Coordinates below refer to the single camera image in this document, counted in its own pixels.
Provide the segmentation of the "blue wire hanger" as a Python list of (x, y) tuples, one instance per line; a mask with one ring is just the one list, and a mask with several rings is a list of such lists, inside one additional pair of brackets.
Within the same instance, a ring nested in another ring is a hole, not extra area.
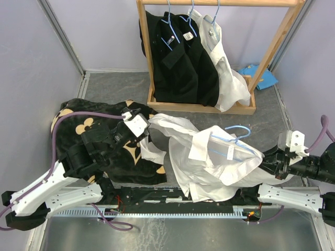
[(235, 129), (235, 128), (244, 129), (247, 132), (246, 132), (246, 134), (235, 137), (234, 139), (225, 139), (225, 138), (222, 138), (220, 136), (213, 135), (213, 134), (211, 135), (211, 137), (215, 138), (215, 139), (222, 140), (222, 141), (227, 142), (227, 143), (232, 143), (232, 145), (238, 146), (238, 147), (250, 152), (251, 154), (256, 155), (254, 150), (252, 150), (251, 148), (249, 148), (249, 147), (240, 143), (240, 139), (247, 138), (251, 134), (251, 130), (248, 127), (245, 127), (243, 125), (232, 125), (232, 126), (229, 126), (229, 127), (225, 127), (225, 130), (230, 130), (230, 129)]

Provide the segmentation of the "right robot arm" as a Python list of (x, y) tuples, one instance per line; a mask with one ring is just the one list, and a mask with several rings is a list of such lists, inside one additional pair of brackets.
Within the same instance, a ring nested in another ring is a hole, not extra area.
[[(314, 181), (334, 184), (334, 143), (331, 143), (321, 156), (309, 155), (299, 162), (289, 166), (288, 151), (282, 151), (277, 146), (265, 152), (262, 170), (269, 171), (276, 178), (285, 178), (289, 174), (306, 178), (311, 184)], [(291, 207), (322, 217), (324, 223), (334, 227), (334, 192), (321, 195), (294, 192), (279, 186), (260, 184), (248, 186), (240, 190), (240, 198), (244, 205), (259, 203), (261, 207), (267, 204), (278, 204), (281, 211)]]

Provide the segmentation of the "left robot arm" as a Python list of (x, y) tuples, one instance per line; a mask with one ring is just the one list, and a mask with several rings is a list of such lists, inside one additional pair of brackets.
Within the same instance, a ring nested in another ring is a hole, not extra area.
[(121, 121), (113, 129), (99, 124), (81, 134), (81, 141), (52, 167), (20, 191), (6, 191), (5, 230), (32, 230), (57, 213), (84, 204), (112, 203), (117, 191), (104, 175), (126, 143), (148, 135), (148, 123)]

